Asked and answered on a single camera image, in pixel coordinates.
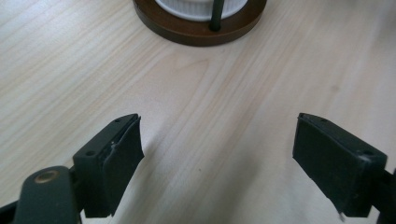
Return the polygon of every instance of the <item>black rod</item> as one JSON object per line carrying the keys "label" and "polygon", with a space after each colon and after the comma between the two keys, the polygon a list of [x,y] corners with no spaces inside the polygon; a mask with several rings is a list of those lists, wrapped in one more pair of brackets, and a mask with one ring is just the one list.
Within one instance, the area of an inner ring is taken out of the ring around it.
{"label": "black rod", "polygon": [[213,1],[213,10],[212,10],[212,19],[210,20],[209,29],[211,31],[219,31],[220,30],[220,21],[222,10],[224,7],[224,0],[214,0]]}

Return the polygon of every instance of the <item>dark wooden ring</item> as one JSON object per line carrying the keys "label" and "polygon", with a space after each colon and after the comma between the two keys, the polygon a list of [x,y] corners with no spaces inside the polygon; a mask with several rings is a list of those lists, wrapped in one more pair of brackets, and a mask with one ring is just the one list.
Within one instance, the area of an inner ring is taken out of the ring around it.
{"label": "dark wooden ring", "polygon": [[221,29],[213,32],[208,22],[186,21],[162,9],[155,0],[134,0],[140,20],[162,37],[183,45],[206,47],[233,41],[249,32],[259,21],[266,0],[248,0],[245,6],[221,21]]}

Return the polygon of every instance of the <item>white cylinder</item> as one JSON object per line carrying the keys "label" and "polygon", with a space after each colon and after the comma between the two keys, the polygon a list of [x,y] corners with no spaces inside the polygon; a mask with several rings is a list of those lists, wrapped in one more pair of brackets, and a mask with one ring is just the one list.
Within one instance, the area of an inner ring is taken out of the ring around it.
{"label": "white cylinder", "polygon": [[[189,21],[210,21],[213,0],[155,0],[160,7],[174,16]],[[222,18],[238,12],[248,0],[224,0]]]}

